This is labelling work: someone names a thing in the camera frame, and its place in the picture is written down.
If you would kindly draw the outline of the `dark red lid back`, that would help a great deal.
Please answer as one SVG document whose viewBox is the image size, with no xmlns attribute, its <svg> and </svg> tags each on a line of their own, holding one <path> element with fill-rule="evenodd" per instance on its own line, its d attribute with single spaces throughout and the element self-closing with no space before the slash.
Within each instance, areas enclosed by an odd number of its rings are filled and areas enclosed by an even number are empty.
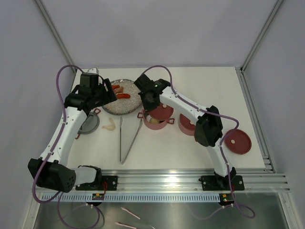
<svg viewBox="0 0 305 229">
<path fill-rule="evenodd" d="M 168 105 L 160 104 L 156 109 L 149 111 L 148 114 L 157 120 L 167 120 L 173 115 L 174 109 Z"/>
</svg>

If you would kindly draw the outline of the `dark red lid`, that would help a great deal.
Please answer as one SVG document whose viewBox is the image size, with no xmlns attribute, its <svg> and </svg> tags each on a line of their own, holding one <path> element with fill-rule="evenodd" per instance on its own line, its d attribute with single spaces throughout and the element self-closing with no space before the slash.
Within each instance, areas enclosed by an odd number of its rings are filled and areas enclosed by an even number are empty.
<svg viewBox="0 0 305 229">
<path fill-rule="evenodd" d="M 160 104 L 156 109 L 149 111 L 148 114 L 157 120 L 167 120 L 173 115 L 174 109 L 168 105 Z"/>
<path fill-rule="evenodd" d="M 183 114 L 179 115 L 179 124 L 184 130 L 195 131 L 195 125 Z"/>
<path fill-rule="evenodd" d="M 229 130 L 225 139 L 226 147 L 233 153 L 244 155 L 252 148 L 252 141 L 248 134 L 240 129 Z"/>
</svg>

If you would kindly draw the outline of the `white steamed bun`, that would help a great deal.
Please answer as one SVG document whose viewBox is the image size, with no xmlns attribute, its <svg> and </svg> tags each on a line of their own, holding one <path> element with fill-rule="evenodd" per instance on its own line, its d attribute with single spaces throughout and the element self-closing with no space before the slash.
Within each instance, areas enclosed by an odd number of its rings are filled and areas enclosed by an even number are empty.
<svg viewBox="0 0 305 229">
<path fill-rule="evenodd" d="M 159 123 L 160 123 L 160 120 L 151 117 L 150 120 L 149 120 L 149 122 L 152 123 L 152 124 L 154 124 L 154 125 L 156 125 L 156 124 L 159 124 Z"/>
</svg>

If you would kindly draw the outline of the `pink lunch container with handle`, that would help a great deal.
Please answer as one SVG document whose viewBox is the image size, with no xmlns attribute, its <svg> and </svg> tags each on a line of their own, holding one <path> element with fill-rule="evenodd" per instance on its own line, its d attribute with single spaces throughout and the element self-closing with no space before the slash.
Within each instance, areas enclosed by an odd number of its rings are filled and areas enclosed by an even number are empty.
<svg viewBox="0 0 305 229">
<path fill-rule="evenodd" d="M 195 125 L 183 114 L 179 115 L 178 126 L 185 135 L 194 136 Z"/>
</svg>

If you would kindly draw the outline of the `dark red lid front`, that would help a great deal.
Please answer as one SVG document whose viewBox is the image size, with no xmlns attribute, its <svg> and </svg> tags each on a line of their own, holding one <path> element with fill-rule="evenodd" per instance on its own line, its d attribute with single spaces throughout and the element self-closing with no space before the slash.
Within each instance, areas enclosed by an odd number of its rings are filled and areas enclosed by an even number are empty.
<svg viewBox="0 0 305 229">
<path fill-rule="evenodd" d="M 252 141 L 248 134 L 240 129 L 229 130 L 225 139 L 226 147 L 233 153 L 244 155 L 252 148 Z"/>
</svg>

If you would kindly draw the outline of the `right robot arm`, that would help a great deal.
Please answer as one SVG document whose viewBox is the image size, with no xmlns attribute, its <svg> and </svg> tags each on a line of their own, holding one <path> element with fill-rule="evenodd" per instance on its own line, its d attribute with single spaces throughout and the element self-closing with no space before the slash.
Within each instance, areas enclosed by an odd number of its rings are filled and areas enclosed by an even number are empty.
<svg viewBox="0 0 305 229">
<path fill-rule="evenodd" d="M 176 92 L 168 86 L 153 85 L 150 87 L 137 86 L 142 104 L 147 111 L 152 111 L 160 104 L 172 107 L 183 114 L 195 124 L 194 138 L 197 143 L 207 148 L 214 166 L 216 184 L 222 189 L 227 189 L 233 184 L 233 177 L 230 174 L 233 168 L 226 159 L 222 143 L 227 137 L 223 136 L 221 118 L 236 122 L 234 130 L 239 126 L 235 118 L 219 114 L 215 106 L 209 108 L 195 104 L 187 97 Z"/>
</svg>

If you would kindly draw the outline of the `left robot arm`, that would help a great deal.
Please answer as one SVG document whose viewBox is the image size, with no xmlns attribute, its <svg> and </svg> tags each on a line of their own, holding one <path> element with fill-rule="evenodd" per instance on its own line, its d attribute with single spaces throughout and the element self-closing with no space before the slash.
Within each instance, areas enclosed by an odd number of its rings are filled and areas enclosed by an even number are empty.
<svg viewBox="0 0 305 229">
<path fill-rule="evenodd" d="M 108 79 L 103 83 L 80 83 L 62 101 L 59 125 L 38 159 L 30 159 L 28 169 L 36 187 L 68 193 L 73 187 L 97 190 L 103 186 L 102 171 L 94 166 L 67 168 L 68 157 L 79 129 L 92 109 L 116 101 Z"/>
</svg>

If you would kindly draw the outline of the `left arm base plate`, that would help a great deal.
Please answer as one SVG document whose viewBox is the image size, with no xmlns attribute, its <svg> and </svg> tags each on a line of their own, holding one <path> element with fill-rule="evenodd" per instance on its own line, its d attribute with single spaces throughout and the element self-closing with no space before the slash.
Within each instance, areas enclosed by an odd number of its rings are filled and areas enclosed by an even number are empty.
<svg viewBox="0 0 305 229">
<path fill-rule="evenodd" d="M 77 191 L 116 191 L 118 185 L 117 176 L 101 176 L 92 183 L 84 183 L 75 187 Z"/>
</svg>

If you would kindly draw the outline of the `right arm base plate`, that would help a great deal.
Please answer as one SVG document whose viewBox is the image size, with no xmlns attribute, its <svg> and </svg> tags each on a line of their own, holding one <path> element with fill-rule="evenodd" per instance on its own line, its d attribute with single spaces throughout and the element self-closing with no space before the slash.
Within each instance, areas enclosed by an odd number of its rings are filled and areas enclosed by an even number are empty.
<svg viewBox="0 0 305 229">
<path fill-rule="evenodd" d="M 198 179 L 202 184 L 203 191 L 230 191 L 229 178 L 220 177 L 216 175 L 201 176 Z M 235 175 L 230 178 L 231 186 L 233 191 L 244 191 L 244 181 L 243 177 L 240 175 Z"/>
</svg>

